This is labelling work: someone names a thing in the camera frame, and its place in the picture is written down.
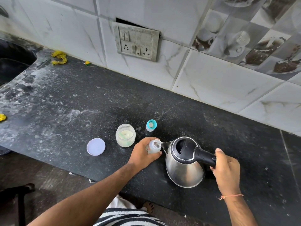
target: sink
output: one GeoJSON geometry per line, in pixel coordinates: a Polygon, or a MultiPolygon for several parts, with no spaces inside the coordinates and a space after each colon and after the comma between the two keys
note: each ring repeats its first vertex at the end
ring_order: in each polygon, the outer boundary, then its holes
{"type": "Polygon", "coordinates": [[[36,59],[32,51],[0,39],[0,87],[26,70],[36,59]]]}

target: black kettle handle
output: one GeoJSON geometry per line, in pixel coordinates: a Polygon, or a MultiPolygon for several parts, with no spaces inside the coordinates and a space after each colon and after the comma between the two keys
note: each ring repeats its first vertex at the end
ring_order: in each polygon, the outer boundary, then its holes
{"type": "Polygon", "coordinates": [[[210,152],[198,147],[194,152],[194,157],[198,162],[205,163],[215,168],[216,156],[214,154],[211,154],[210,152]]]}

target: human hand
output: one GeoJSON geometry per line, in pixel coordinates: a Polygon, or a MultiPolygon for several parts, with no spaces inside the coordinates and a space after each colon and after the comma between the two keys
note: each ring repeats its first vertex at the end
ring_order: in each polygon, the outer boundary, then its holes
{"type": "Polygon", "coordinates": [[[150,143],[150,141],[156,139],[159,140],[156,137],[145,137],[135,145],[128,164],[134,165],[136,173],[147,167],[162,155],[161,151],[153,154],[148,154],[146,151],[146,146],[150,143]]]}
{"type": "Polygon", "coordinates": [[[210,167],[210,169],[213,171],[220,192],[224,196],[241,194],[239,188],[239,162],[235,158],[226,156],[219,148],[215,150],[215,154],[216,167],[210,167]]]}

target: electric kettle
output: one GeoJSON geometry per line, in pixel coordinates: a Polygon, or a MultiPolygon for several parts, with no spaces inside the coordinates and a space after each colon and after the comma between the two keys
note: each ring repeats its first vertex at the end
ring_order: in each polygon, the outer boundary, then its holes
{"type": "Polygon", "coordinates": [[[192,188],[204,177],[203,163],[215,167],[216,156],[201,148],[190,137],[179,137],[162,143],[169,178],[178,186],[192,188]]]}

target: striped shirt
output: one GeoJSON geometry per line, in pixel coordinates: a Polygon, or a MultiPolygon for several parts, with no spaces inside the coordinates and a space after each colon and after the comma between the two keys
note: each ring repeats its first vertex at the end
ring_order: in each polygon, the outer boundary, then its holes
{"type": "Polygon", "coordinates": [[[93,226],[167,226],[140,209],[108,208],[93,226]]]}

